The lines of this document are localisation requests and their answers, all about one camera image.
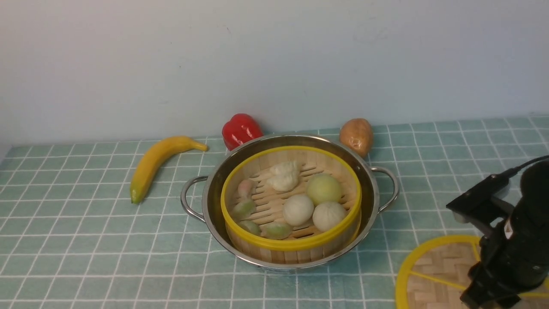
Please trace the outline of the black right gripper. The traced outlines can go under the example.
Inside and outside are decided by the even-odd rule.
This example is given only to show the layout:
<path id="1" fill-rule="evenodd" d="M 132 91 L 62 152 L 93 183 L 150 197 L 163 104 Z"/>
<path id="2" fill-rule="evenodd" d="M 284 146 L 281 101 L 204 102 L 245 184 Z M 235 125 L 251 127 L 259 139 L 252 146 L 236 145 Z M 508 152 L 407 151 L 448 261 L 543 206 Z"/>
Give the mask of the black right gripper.
<path id="1" fill-rule="evenodd" d="M 480 262 L 460 300 L 470 309 L 510 309 L 520 294 L 540 287 L 548 276 L 548 218 L 516 211 L 479 242 Z"/>

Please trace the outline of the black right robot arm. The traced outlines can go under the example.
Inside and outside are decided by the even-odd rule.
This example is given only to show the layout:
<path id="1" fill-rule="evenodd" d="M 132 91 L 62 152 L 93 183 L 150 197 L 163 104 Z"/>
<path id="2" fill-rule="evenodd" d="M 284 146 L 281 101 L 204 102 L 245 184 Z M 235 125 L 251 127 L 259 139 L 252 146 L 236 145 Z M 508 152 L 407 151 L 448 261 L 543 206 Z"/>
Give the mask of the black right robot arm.
<path id="1" fill-rule="evenodd" d="M 522 197 L 510 215 L 479 241 L 480 261 L 459 298 L 470 309 L 510 309 L 520 294 L 537 289 L 548 276 L 548 162 L 522 174 Z"/>

